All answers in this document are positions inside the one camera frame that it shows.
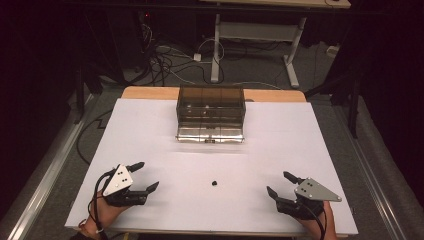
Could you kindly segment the aluminium floor rail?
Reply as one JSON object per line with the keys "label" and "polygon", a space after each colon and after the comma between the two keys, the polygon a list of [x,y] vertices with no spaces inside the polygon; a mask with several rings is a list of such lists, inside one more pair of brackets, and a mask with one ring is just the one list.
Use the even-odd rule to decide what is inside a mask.
{"label": "aluminium floor rail", "polygon": [[71,111],[46,155],[28,180],[23,193],[18,196],[17,202],[23,209],[17,210],[12,207],[17,219],[12,221],[12,228],[7,232],[5,240],[24,240],[29,233],[98,98],[99,96],[95,94],[88,95],[83,101],[85,112],[81,117],[76,110]]}
{"label": "aluminium floor rail", "polygon": [[371,169],[362,147],[360,146],[358,140],[353,137],[351,131],[348,128],[348,121],[345,119],[344,111],[341,107],[334,107],[334,112],[339,123],[341,124],[343,131],[347,135],[350,144],[354,149],[364,182],[367,185],[368,191],[371,194],[374,205],[379,212],[380,218],[388,230],[391,240],[407,240],[406,235],[402,230],[397,217],[395,216],[393,207],[391,206],[389,199],[385,195],[380,183],[378,182],[376,175]]}

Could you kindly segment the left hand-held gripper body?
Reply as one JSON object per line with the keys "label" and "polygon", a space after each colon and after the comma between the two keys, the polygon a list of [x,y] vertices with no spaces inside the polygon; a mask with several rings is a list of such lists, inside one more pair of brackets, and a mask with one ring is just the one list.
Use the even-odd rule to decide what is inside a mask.
{"label": "left hand-held gripper body", "polygon": [[108,179],[103,187],[103,197],[106,202],[115,207],[144,205],[147,201],[148,193],[145,191],[131,191],[133,184],[131,172],[125,165],[119,164],[113,170],[111,178]]}

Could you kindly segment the person's left hand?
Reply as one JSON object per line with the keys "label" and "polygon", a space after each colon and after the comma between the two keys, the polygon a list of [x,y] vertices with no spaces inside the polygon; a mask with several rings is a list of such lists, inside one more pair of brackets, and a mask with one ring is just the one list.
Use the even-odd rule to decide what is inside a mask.
{"label": "person's left hand", "polygon": [[109,205],[102,193],[98,192],[96,200],[91,203],[90,215],[85,222],[85,227],[91,233],[96,232],[98,230],[96,220],[98,220],[103,228],[107,228],[127,209],[128,206],[115,207]]}

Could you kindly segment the white table sheet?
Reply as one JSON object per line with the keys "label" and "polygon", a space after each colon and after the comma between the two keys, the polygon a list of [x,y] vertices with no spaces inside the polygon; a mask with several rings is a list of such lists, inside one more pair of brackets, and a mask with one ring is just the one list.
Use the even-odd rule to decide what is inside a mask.
{"label": "white table sheet", "polygon": [[293,198],[284,171],[344,193],[308,103],[247,103],[242,143],[183,143],[176,132],[175,101],[118,100],[67,227],[86,218],[96,181],[118,164],[145,163],[132,175],[135,190],[159,183],[144,205],[119,217],[118,230],[295,236],[303,228],[277,211],[266,189]]}

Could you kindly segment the desk with white frame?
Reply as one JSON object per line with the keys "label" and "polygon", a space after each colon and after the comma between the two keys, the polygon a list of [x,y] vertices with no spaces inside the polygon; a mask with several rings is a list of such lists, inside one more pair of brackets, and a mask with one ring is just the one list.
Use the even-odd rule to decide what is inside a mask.
{"label": "desk with white frame", "polygon": [[[217,7],[230,4],[244,4],[254,7],[288,7],[290,10],[339,10],[349,9],[349,0],[202,0]],[[224,21],[222,14],[215,16],[215,32],[213,37],[214,51],[211,62],[211,82],[217,83],[223,76],[220,74],[220,61],[224,56],[221,39],[285,41],[290,43],[290,53],[283,56],[284,69],[292,88],[299,87],[299,81],[293,66],[293,59],[304,31],[307,17],[300,17],[296,23],[259,23],[256,20]]]}

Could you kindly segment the person's right hand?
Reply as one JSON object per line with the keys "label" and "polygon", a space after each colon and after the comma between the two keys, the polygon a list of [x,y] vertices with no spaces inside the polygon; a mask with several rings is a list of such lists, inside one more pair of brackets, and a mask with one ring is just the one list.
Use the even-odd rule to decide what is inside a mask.
{"label": "person's right hand", "polygon": [[324,211],[318,216],[320,224],[316,220],[298,219],[298,222],[313,240],[338,240],[331,205],[328,201],[324,201],[323,207]]}

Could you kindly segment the black metal stand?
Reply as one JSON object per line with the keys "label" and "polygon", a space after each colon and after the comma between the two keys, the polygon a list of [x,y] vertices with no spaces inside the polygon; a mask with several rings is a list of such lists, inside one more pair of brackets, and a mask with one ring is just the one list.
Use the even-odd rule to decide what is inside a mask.
{"label": "black metal stand", "polygon": [[88,88],[88,90],[94,94],[102,93],[99,68],[92,62],[80,64],[75,70],[75,96],[77,107],[75,124],[81,122],[85,113],[85,88]]}
{"label": "black metal stand", "polygon": [[356,123],[360,89],[359,65],[360,51],[356,50],[357,39],[346,36],[340,50],[327,74],[325,81],[304,93],[306,99],[324,92],[331,93],[333,105],[348,103],[347,127],[353,138],[357,137]]}

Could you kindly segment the black computer tower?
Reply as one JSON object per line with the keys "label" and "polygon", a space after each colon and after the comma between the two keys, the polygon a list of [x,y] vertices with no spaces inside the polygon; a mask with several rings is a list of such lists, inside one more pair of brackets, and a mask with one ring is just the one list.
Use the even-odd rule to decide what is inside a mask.
{"label": "black computer tower", "polygon": [[140,73],[146,63],[138,12],[128,9],[109,10],[107,16],[120,67]]}

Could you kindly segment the transparent brown drawer box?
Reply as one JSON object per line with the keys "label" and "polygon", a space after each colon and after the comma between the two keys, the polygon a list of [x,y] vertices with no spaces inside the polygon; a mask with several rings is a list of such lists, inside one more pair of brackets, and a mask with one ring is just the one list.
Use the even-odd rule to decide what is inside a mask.
{"label": "transparent brown drawer box", "polygon": [[176,106],[180,142],[242,143],[246,113],[241,86],[181,85]]}

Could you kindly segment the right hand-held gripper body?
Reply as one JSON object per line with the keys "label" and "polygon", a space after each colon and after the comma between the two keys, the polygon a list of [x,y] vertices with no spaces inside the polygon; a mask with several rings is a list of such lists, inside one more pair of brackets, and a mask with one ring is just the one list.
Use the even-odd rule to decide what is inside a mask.
{"label": "right hand-held gripper body", "polygon": [[312,178],[301,178],[302,183],[294,189],[295,200],[279,197],[276,208],[279,213],[302,220],[314,220],[323,211],[324,201],[341,202],[342,198]]}

